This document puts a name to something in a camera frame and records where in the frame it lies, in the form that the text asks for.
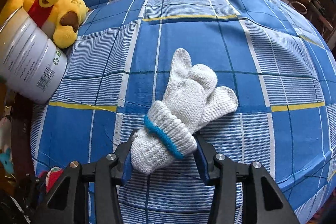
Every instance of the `white knitted glove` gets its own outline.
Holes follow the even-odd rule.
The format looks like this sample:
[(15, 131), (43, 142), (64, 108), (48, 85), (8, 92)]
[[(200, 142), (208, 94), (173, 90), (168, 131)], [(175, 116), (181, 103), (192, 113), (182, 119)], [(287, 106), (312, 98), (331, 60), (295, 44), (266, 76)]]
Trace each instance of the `white knitted glove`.
[(145, 126), (133, 136), (132, 165), (150, 174), (194, 152), (194, 132), (237, 109), (238, 100), (228, 87), (217, 85), (217, 76), (203, 64), (191, 66), (190, 55), (175, 51), (162, 101), (152, 103)]

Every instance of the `bolt head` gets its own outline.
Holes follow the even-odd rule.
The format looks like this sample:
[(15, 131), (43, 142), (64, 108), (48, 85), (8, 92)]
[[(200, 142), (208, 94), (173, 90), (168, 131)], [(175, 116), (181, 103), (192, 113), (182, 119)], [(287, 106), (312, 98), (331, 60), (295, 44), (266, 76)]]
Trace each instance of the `bolt head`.
[(221, 153), (218, 153), (218, 154), (216, 154), (216, 159), (218, 159), (218, 160), (224, 160), (225, 159), (225, 155), (221, 154)]
[(79, 165), (79, 163), (78, 163), (78, 161), (74, 160), (69, 165), (70, 165), (71, 168), (76, 168)]
[(258, 162), (258, 161), (254, 161), (254, 162), (252, 163), (252, 166), (253, 166), (254, 168), (259, 169), (259, 168), (261, 167), (261, 163)]
[(117, 156), (116, 156), (115, 154), (113, 154), (113, 153), (110, 153), (110, 154), (107, 154), (107, 155), (106, 155), (106, 158), (107, 158), (108, 160), (115, 160), (116, 157), (117, 157)]

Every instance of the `yellow plush toy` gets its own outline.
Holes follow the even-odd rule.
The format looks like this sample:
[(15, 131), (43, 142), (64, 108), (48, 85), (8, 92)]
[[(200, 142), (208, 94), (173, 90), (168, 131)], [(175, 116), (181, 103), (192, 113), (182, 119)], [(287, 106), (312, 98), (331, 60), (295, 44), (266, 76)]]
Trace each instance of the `yellow plush toy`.
[(89, 11), (83, 0), (7, 0), (0, 25), (21, 6), (59, 48), (75, 42), (79, 25)]

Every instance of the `white container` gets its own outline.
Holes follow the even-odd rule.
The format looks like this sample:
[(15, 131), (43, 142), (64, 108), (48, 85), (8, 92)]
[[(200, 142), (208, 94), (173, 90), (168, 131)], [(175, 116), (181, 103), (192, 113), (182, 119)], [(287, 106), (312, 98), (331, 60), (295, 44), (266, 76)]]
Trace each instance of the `white container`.
[(0, 80), (38, 104), (45, 104), (61, 82), (67, 57), (17, 9), (0, 29)]

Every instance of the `bed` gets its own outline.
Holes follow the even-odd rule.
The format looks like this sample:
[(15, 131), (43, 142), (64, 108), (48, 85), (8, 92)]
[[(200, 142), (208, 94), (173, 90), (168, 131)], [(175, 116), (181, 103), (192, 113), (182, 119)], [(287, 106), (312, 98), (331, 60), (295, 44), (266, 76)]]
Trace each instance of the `bed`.
[[(336, 63), (316, 29), (279, 0), (84, 0), (93, 9), (66, 50), (46, 106), (35, 105), (37, 174), (97, 161), (143, 125), (165, 91), (174, 51), (203, 63), (233, 89), (235, 113), (204, 127), (232, 160), (259, 160), (306, 223), (336, 186)], [(95, 223), (94, 185), (89, 218)], [(213, 187), (192, 156), (118, 190), (125, 223), (207, 223)], [(236, 223), (242, 217), (237, 185)]]

